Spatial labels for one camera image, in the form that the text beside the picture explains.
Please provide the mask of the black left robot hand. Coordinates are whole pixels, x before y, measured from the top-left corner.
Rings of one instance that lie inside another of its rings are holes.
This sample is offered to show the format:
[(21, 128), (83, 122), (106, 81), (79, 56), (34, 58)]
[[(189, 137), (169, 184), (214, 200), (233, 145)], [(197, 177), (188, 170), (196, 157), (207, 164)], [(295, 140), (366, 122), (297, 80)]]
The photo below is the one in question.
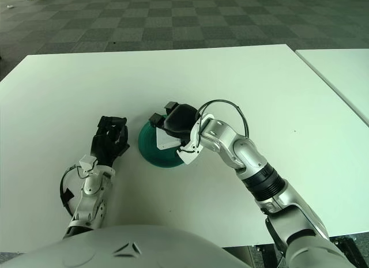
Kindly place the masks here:
[(128, 150), (127, 118), (102, 116), (91, 145), (91, 156), (99, 165), (112, 167), (114, 161)]

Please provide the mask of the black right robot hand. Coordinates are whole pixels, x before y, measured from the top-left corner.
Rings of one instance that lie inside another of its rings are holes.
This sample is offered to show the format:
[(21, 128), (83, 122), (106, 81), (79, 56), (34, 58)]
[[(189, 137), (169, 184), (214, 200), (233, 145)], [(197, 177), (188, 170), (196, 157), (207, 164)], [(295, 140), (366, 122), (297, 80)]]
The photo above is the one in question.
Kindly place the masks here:
[(171, 137), (179, 138), (182, 146), (187, 145), (196, 122), (197, 109), (174, 101), (168, 102), (164, 108), (166, 115), (154, 113), (149, 118), (150, 125), (164, 130)]

